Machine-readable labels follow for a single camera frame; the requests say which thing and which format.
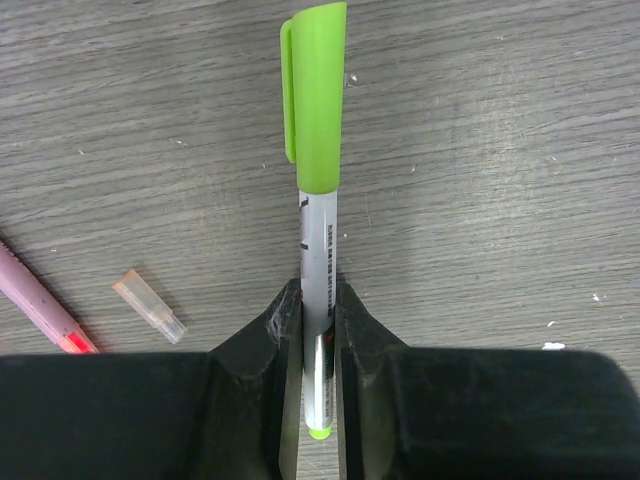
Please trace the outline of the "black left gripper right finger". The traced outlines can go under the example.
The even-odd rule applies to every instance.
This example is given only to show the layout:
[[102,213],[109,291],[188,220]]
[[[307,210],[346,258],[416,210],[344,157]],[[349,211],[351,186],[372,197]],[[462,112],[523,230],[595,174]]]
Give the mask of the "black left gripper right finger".
[[411,347],[340,284],[344,479],[635,479],[639,399],[585,351]]

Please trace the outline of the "lime green pen cap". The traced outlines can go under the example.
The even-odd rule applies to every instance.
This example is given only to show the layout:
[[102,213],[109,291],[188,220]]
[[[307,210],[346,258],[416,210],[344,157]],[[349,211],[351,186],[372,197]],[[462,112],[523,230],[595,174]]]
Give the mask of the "lime green pen cap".
[[347,4],[298,12],[280,29],[284,142],[301,191],[340,184]]

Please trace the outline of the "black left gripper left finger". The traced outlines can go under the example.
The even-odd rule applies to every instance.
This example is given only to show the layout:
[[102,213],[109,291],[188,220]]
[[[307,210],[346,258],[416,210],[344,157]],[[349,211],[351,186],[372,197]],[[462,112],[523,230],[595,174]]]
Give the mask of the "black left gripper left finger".
[[292,479],[300,284],[208,352],[1,360],[5,479]]

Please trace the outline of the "white pen lime end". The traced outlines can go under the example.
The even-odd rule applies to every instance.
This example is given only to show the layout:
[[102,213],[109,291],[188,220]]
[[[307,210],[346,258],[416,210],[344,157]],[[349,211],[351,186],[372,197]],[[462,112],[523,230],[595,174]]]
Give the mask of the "white pen lime end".
[[337,200],[299,193],[304,420],[316,440],[333,425]]

